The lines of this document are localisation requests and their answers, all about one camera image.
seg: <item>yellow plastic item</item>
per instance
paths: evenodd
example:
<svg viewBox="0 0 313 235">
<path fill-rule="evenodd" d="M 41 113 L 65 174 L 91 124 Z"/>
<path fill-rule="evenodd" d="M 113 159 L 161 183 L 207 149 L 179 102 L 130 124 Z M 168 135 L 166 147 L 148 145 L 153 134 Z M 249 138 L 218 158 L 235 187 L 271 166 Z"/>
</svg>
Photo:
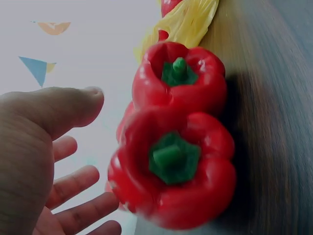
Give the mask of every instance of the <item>yellow plastic item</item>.
<svg viewBox="0 0 313 235">
<path fill-rule="evenodd" d="M 219 0 L 183 0 L 147 33 L 142 46 L 134 49 L 140 63 L 146 50 L 158 42 L 158 31 L 169 34 L 166 41 L 196 47 L 208 31 L 218 7 Z"/>
</svg>

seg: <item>finger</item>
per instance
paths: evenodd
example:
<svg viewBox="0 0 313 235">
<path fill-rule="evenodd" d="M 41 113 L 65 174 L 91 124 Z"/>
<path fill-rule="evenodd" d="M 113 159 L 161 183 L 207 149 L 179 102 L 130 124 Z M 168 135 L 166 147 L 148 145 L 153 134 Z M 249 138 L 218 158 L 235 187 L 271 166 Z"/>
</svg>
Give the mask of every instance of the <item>finger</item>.
<svg viewBox="0 0 313 235">
<path fill-rule="evenodd" d="M 88 165 L 78 171 L 55 181 L 46 203 L 53 210 L 72 197 L 88 189 L 99 180 L 99 171 Z"/>
<path fill-rule="evenodd" d="M 100 113 L 104 95 L 99 88 L 45 88 L 1 96 L 1 108 L 43 128 L 52 140 L 73 127 L 90 124 Z"/>
<path fill-rule="evenodd" d="M 119 201 L 113 193 L 105 192 L 77 207 L 56 214 L 65 234 L 76 234 L 89 225 L 112 213 Z"/>
<path fill-rule="evenodd" d="M 114 220 L 105 222 L 99 228 L 91 231 L 87 235 L 121 235 L 122 228 L 119 223 Z"/>
<path fill-rule="evenodd" d="M 72 154 L 77 150 L 77 142 L 71 136 L 62 136 L 53 142 L 54 161 L 57 162 Z"/>
</svg>

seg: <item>red bell pepper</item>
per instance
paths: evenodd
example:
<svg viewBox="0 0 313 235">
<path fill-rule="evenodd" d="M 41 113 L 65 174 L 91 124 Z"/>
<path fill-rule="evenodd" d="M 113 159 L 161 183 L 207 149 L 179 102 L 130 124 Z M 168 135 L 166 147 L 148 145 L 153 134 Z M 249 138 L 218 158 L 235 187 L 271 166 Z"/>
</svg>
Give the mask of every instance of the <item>red bell pepper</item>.
<svg viewBox="0 0 313 235">
<path fill-rule="evenodd" d="M 144 55 L 132 88 L 136 110 L 151 105 L 181 103 L 188 112 L 219 115 L 225 105 L 225 67 L 202 47 L 188 49 L 173 42 L 159 42 Z"/>
<path fill-rule="evenodd" d="M 171 10 L 173 10 L 178 3 L 182 0 L 161 0 L 161 13 L 162 18 L 167 15 Z M 158 33 L 158 40 L 164 41 L 168 38 L 168 33 L 164 30 L 160 30 Z"/>
<path fill-rule="evenodd" d="M 130 212 L 163 228 L 191 229 L 230 204 L 233 154 L 232 136 L 211 115 L 154 106 L 125 123 L 108 181 Z"/>
<path fill-rule="evenodd" d="M 134 103 L 131 101 L 131 102 L 128 104 L 128 106 L 127 106 L 127 108 L 126 108 L 126 110 L 125 110 L 124 116 L 123 116 L 123 118 L 122 118 L 120 124 L 118 125 L 118 127 L 117 127 L 117 129 L 116 129 L 116 140 L 117 140 L 117 142 L 119 142 L 119 137 L 120 137 L 120 135 L 121 135 L 122 129 L 123 129 L 124 125 L 125 125 L 125 122 L 126 122 L 127 118 L 128 118 L 131 114 L 133 114 L 134 112 L 135 112 Z"/>
</svg>

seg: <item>blue triangular flag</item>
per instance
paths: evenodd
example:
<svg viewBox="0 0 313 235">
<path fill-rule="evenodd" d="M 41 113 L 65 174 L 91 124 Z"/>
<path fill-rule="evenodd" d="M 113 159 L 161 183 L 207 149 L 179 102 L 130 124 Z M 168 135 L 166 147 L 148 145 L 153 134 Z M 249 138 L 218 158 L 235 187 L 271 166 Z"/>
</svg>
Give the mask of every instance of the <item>blue triangular flag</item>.
<svg viewBox="0 0 313 235">
<path fill-rule="evenodd" d="M 45 74 L 47 71 L 47 62 L 41 60 L 30 59 L 26 57 L 19 58 L 26 65 L 29 71 L 33 74 L 39 85 L 42 87 L 45 82 Z"/>
</svg>

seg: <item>wood grain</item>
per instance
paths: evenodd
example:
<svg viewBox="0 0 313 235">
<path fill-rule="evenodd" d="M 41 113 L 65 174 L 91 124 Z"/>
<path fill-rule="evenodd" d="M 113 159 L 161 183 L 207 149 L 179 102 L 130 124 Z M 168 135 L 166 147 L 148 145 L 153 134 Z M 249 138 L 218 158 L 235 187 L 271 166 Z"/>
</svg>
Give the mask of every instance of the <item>wood grain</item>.
<svg viewBox="0 0 313 235">
<path fill-rule="evenodd" d="M 236 195 L 194 231 L 139 220 L 136 235 L 313 234 L 312 12 L 312 0 L 220 0 L 201 46 L 226 67 Z"/>
</svg>

